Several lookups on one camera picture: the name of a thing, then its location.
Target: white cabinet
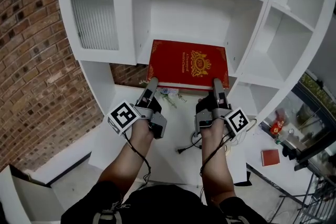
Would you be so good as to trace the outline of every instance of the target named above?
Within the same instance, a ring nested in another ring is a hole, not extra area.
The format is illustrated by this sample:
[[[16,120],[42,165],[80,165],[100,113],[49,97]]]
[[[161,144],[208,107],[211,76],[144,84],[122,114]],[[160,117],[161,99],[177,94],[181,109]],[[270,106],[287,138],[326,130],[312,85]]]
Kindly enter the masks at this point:
[[[225,47],[228,99],[263,120],[307,68],[335,0],[59,0],[70,45],[107,113],[109,63],[148,64],[154,39]]]

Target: book cover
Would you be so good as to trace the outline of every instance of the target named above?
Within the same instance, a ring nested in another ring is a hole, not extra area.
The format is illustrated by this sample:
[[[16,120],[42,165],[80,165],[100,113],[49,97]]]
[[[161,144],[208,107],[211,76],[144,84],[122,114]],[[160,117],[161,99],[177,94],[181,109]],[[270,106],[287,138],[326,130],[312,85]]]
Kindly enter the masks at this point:
[[[278,150],[261,151],[261,160],[263,166],[269,166],[280,163]]]
[[[147,80],[159,86],[211,90],[219,78],[229,88],[225,48],[178,41],[154,40]]]

